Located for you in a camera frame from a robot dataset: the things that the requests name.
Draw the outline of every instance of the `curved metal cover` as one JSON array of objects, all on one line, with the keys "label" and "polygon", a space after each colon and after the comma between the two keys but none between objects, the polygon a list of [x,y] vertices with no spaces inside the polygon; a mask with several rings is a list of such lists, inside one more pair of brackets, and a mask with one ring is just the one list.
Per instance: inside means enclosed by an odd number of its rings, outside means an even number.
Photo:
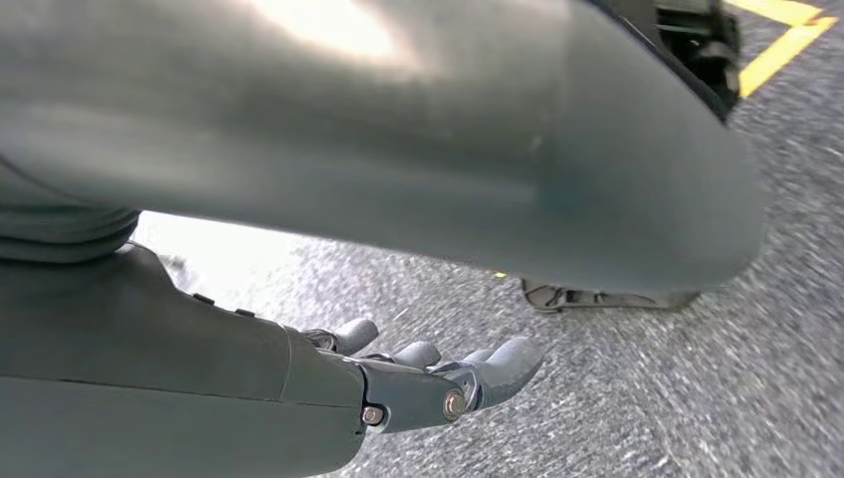
[{"label": "curved metal cover", "polygon": [[577,288],[712,286],[761,236],[742,146],[576,0],[3,2],[0,152],[83,203]]}]

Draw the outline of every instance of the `yellow painted line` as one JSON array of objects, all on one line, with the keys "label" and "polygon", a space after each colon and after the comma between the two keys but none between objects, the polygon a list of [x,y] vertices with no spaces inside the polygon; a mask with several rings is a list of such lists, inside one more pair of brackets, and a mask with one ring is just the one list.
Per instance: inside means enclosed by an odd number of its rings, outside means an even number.
[{"label": "yellow painted line", "polygon": [[747,97],[753,93],[803,49],[823,35],[823,32],[829,30],[836,20],[831,17],[819,18],[806,25],[792,27],[785,32],[741,72],[739,77],[741,95]]},{"label": "yellow painted line", "polygon": [[748,12],[769,18],[774,22],[799,27],[815,18],[820,9],[805,3],[788,0],[727,0],[728,3]]}]

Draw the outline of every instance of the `screw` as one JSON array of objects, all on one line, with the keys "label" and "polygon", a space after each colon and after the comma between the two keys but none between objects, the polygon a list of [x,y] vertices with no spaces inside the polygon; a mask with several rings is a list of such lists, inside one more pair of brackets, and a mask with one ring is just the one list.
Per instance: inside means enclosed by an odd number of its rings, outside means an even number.
[{"label": "screw", "polygon": [[369,426],[375,426],[384,419],[384,410],[378,408],[377,406],[364,406],[361,419],[363,420],[363,423],[366,423]]},{"label": "screw", "polygon": [[443,401],[443,415],[449,421],[454,421],[460,418],[466,411],[466,398],[463,397],[463,392],[457,388],[449,390],[446,393],[446,399]]}]

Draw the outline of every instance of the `gray plastic casing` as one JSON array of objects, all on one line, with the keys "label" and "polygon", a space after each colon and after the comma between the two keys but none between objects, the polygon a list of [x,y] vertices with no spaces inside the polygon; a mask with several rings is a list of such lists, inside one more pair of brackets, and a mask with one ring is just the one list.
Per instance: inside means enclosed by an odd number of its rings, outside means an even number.
[{"label": "gray plastic casing", "polygon": [[0,45],[0,175],[60,200],[607,292],[712,287],[761,242],[742,144],[587,2],[12,0]]},{"label": "gray plastic casing", "polygon": [[0,262],[0,476],[308,476],[360,447],[363,376],[173,288],[127,245]]}]

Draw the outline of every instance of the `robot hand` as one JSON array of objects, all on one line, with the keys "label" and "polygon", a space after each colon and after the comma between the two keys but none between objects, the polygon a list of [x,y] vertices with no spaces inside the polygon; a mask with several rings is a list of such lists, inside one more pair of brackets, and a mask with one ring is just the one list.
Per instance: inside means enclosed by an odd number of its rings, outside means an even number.
[{"label": "robot hand", "polygon": [[325,356],[360,369],[365,381],[361,420],[381,433],[449,424],[464,413],[507,401],[530,382],[544,357],[525,338],[443,363],[428,342],[415,342],[391,355],[344,357],[378,336],[376,325],[368,320],[350,322],[336,333],[314,330],[303,335]]}]

